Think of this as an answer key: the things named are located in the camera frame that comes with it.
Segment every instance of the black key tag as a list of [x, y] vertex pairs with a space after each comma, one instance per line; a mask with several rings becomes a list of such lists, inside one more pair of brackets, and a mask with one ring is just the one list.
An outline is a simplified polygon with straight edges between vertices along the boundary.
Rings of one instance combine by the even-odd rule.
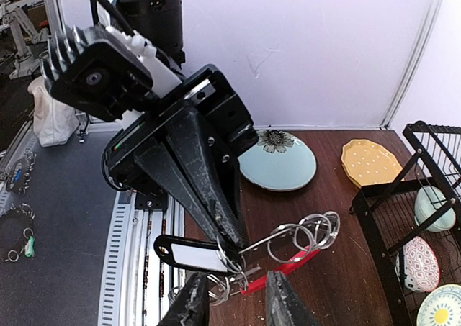
[[[159, 258], [170, 266], [189, 271], [212, 273], [216, 276], [232, 276], [219, 259], [216, 243], [189, 240], [184, 237], [160, 235], [153, 244]], [[242, 267], [242, 258], [237, 251], [223, 248], [226, 256]]]

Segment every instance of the green tag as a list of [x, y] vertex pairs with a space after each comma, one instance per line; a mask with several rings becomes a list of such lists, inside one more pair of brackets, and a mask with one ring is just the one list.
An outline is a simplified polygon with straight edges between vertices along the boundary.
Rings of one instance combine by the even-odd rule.
[[26, 257], [30, 258], [34, 256], [34, 242], [35, 238], [33, 236], [29, 237], [29, 240], [27, 241], [26, 246], [24, 247], [24, 254]]

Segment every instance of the white wall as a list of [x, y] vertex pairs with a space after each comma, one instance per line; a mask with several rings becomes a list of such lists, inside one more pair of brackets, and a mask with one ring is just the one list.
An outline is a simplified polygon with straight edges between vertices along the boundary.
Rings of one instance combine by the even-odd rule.
[[[61, 0], [91, 23], [88, 0]], [[376, 127], [428, 0], [183, 0], [185, 71], [214, 63], [257, 124]]]
[[461, 0], [443, 0], [434, 30], [392, 128], [461, 126]]

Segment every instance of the screw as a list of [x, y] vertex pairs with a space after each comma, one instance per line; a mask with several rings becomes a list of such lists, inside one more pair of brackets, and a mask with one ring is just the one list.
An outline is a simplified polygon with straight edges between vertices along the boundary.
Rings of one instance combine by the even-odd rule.
[[86, 83], [90, 86], [96, 86], [102, 80], [100, 72], [93, 72], [86, 77]]

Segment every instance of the keychain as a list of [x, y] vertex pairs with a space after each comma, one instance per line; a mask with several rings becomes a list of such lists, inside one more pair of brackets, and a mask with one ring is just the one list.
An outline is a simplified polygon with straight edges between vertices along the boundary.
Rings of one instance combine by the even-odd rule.
[[[297, 224], [280, 225], [268, 237], [239, 252], [221, 245], [219, 238], [216, 243], [207, 243], [170, 235], [157, 237], [154, 248], [161, 259], [170, 266], [208, 272], [210, 282], [214, 283], [210, 289], [210, 302], [211, 305], [219, 305], [228, 301], [231, 296], [253, 294], [266, 286], [266, 276], [249, 283], [249, 277], [262, 268], [255, 266], [246, 271], [246, 261], [255, 262], [262, 255], [268, 255], [282, 264], [275, 271], [288, 275], [322, 250], [329, 248], [338, 235], [340, 225], [339, 215], [330, 211], [325, 214], [310, 214]], [[300, 234], [307, 237], [308, 245], [300, 244]], [[283, 260], [274, 254], [273, 246], [276, 247], [278, 243], [279, 247], [283, 247], [287, 241], [290, 241], [299, 252], [291, 259]], [[267, 254], [261, 249], [263, 245], [266, 246]], [[232, 286], [236, 284], [238, 288], [232, 292], [235, 290]], [[169, 298], [174, 299], [178, 290], [177, 287], [172, 289]]]
[[15, 219], [16, 222], [22, 223], [22, 226], [24, 227], [21, 240], [16, 241], [15, 244], [9, 246], [8, 248], [0, 246], [0, 258], [3, 261], [15, 263], [19, 260], [19, 257], [23, 253], [28, 258], [34, 256], [34, 218], [35, 214], [32, 207], [28, 204], [21, 204], [19, 207], [12, 205], [12, 208], [0, 217], [0, 224], [8, 221], [8, 219], [10, 219], [10, 221], [11, 219]]

